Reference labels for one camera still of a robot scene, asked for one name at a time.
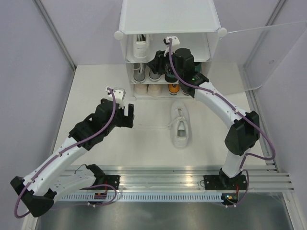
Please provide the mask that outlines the green heeled shoe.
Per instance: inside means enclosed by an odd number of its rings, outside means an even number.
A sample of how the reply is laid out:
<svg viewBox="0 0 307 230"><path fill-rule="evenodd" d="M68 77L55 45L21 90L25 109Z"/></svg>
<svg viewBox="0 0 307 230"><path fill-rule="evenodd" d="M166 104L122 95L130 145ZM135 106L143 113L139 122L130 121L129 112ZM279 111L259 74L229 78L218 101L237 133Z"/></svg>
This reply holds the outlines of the green heeled shoe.
<svg viewBox="0 0 307 230"><path fill-rule="evenodd" d="M175 83L178 81L178 79L172 72L167 72L165 73L165 81L169 83Z"/></svg>
<svg viewBox="0 0 307 230"><path fill-rule="evenodd" d="M201 72L201 62L194 62L194 69L196 72Z"/></svg>

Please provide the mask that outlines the grey canvas sneaker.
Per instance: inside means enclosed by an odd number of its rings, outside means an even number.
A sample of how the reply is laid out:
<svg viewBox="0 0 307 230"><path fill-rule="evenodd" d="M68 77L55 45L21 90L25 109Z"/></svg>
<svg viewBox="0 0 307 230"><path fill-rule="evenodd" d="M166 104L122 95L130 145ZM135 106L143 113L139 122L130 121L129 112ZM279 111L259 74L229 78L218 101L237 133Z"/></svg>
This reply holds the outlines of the grey canvas sneaker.
<svg viewBox="0 0 307 230"><path fill-rule="evenodd" d="M149 70L149 80L152 82L158 82L161 79L161 74L154 73L151 69Z"/></svg>
<svg viewBox="0 0 307 230"><path fill-rule="evenodd" d="M138 83L144 83L146 79L145 75L146 66L143 63L133 64L133 81Z"/></svg>

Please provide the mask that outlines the white sneaker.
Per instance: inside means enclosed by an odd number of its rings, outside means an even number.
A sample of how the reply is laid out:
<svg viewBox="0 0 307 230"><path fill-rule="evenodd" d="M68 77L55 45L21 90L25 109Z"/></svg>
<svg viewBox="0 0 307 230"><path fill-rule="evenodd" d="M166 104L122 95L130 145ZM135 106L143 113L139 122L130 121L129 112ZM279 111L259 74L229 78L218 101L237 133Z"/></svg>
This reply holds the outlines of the white sneaker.
<svg viewBox="0 0 307 230"><path fill-rule="evenodd" d="M170 139L176 149L184 149L189 143L189 112L182 101L175 101L170 107L170 123L162 126L139 124L134 129L168 129Z"/></svg>
<svg viewBox="0 0 307 230"><path fill-rule="evenodd" d="M133 56L136 62L145 63L149 60L150 34L134 34L132 41Z"/></svg>

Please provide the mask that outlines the beige lace sneaker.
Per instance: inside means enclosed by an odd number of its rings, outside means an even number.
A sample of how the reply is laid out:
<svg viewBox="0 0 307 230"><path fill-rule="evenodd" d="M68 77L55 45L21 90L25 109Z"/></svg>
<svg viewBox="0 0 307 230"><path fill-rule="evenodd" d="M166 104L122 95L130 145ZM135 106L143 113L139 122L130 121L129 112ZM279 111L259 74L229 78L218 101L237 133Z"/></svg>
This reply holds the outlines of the beige lace sneaker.
<svg viewBox="0 0 307 230"><path fill-rule="evenodd" d="M148 85L148 95L151 97L157 97L162 92L162 86L160 84L149 84Z"/></svg>
<svg viewBox="0 0 307 230"><path fill-rule="evenodd" d="M146 95L148 92L148 84L135 84L134 93L137 95Z"/></svg>

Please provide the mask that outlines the orange canvas sneaker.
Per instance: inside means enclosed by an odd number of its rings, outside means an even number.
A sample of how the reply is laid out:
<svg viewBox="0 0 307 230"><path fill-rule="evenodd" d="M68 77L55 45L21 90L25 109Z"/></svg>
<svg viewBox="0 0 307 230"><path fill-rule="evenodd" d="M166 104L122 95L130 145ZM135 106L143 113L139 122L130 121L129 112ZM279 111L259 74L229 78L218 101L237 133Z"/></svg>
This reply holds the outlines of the orange canvas sneaker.
<svg viewBox="0 0 307 230"><path fill-rule="evenodd" d="M184 94L185 96L190 96L190 93L189 93L190 87L188 87L188 86L182 86L181 89L182 89L182 92L183 92L183 94Z"/></svg>
<svg viewBox="0 0 307 230"><path fill-rule="evenodd" d="M180 91L179 84L168 84L168 91L169 91L169 94L172 96L178 95Z"/></svg>

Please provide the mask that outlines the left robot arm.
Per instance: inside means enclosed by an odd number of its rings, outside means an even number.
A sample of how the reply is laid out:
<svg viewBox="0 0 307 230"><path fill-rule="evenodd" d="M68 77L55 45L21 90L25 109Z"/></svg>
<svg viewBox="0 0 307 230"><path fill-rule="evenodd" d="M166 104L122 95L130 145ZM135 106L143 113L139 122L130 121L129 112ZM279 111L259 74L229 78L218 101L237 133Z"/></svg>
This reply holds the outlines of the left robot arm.
<svg viewBox="0 0 307 230"><path fill-rule="evenodd" d="M89 152L115 127L133 127L134 105L128 105L128 114L118 103L102 99L94 113L77 123L64 143L43 164L25 177L14 177L10 184L29 214L39 217L47 213L64 196L80 189L116 191L118 176L106 175L96 164L86 165L82 172L60 178L75 160Z"/></svg>

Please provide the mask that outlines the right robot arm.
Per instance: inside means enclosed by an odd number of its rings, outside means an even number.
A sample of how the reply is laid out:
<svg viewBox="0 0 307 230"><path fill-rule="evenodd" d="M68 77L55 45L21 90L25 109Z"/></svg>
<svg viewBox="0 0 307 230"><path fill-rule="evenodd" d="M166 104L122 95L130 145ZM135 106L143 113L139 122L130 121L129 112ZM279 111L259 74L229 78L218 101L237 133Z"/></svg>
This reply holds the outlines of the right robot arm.
<svg viewBox="0 0 307 230"><path fill-rule="evenodd" d="M154 74L171 76L192 98L210 108L226 125L228 133L224 143L228 149L224 165L219 171L219 184L232 188L241 176L243 159L260 138L256 129L260 118L255 112L245 112L227 101L207 77L196 70L194 56L187 48L173 54L157 51L147 66Z"/></svg>

